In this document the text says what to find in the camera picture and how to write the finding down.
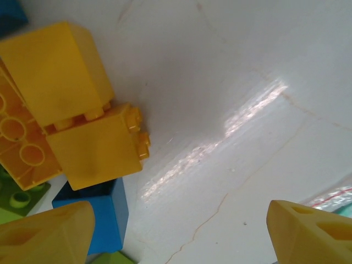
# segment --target blue block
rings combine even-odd
[[[27,23],[27,17],[16,0],[0,0],[0,37]]]
[[[68,182],[52,201],[53,208],[77,201],[89,201],[95,215],[95,229],[88,255],[114,253],[123,247],[128,207],[122,178],[73,191]]]

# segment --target toy block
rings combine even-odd
[[[280,264],[352,263],[352,219],[272,201],[267,226]]]
[[[139,132],[141,120],[139,109],[126,103],[94,122],[77,119],[73,127],[47,136],[73,190],[142,170],[150,141]]]
[[[0,225],[0,264],[82,264],[93,230],[83,201]]]
[[[44,131],[0,60],[0,163],[29,190],[62,173]]]
[[[121,252],[104,253],[97,257],[91,264],[136,264]]]
[[[74,191],[66,183],[52,201],[54,208],[88,201],[95,214],[95,229],[88,254],[116,252],[123,247],[128,207],[122,178]]]
[[[40,127],[94,120],[114,92],[90,32],[61,22],[0,42],[0,57]]]
[[[0,37],[28,23],[27,17],[16,0],[0,1]]]
[[[22,191],[7,171],[0,167],[0,224],[28,215],[49,188],[49,183],[42,183]]]

